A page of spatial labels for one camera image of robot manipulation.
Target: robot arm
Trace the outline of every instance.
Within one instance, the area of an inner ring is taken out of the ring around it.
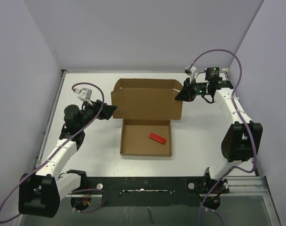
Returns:
[[[243,119],[248,123],[253,134],[256,151],[258,152],[262,136],[262,125],[254,123],[240,105],[237,97],[232,97],[233,86],[230,81],[223,81],[219,77],[219,68],[207,68],[206,80],[208,82],[196,83],[195,79],[187,78],[183,89],[175,97],[176,100],[192,102],[196,96],[210,95],[221,108],[229,129],[222,141],[222,155],[216,164],[209,168],[209,175],[212,180],[219,180],[232,167],[238,166],[244,161],[253,157],[253,149],[247,130],[240,119],[238,112],[241,112]],[[234,99],[238,110],[232,102]]]
[[[76,105],[64,110],[64,122],[59,140],[52,153],[46,159],[47,164],[20,185],[19,212],[35,216],[52,218],[58,210],[60,201],[75,189],[87,189],[87,176],[84,171],[69,170],[60,178],[60,173],[68,160],[79,150],[85,138],[84,131],[65,143],[81,128],[86,126],[99,112],[101,101],[90,100],[92,90],[75,89],[82,100],[81,110]],[[116,106],[104,104],[98,119],[110,119]],[[59,148],[56,155],[49,159]]]

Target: white table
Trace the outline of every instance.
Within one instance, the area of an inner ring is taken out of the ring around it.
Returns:
[[[204,81],[200,74],[198,82]],[[104,92],[111,103],[111,91],[119,78],[176,79],[183,84],[184,73],[67,73],[59,95],[55,114],[49,128],[42,160],[54,149],[64,124],[64,109],[82,102],[71,90],[77,82],[91,82]],[[92,100],[101,99],[93,88]],[[85,140],[63,169],[84,170],[88,177],[180,177],[203,176],[205,169],[221,155],[221,142],[228,130],[226,119],[217,104],[207,104],[201,97],[183,103],[182,119],[172,121],[171,157],[130,157],[119,153],[121,119],[96,120],[85,130]],[[251,169],[251,161],[240,165]],[[255,176],[238,169],[230,176]]]

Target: red object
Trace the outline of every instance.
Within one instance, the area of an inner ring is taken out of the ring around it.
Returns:
[[[158,141],[161,144],[165,144],[165,142],[166,142],[166,139],[164,139],[164,138],[162,138],[162,137],[160,137],[160,136],[158,136],[157,134],[154,134],[154,133],[151,133],[149,135],[149,138],[151,138],[151,139],[153,139],[155,141]]]

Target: open box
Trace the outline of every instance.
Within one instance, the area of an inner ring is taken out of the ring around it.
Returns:
[[[111,104],[118,108],[115,119],[123,119],[121,155],[171,156],[171,122],[182,115],[182,101],[175,96],[182,89],[177,80],[119,79],[111,92]],[[155,133],[164,139],[160,144],[149,138]]]

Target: box lid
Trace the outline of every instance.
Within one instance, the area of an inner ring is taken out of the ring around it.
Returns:
[[[182,88],[172,79],[119,79],[111,92],[111,104],[118,107],[113,118],[179,120],[183,102],[175,96]]]

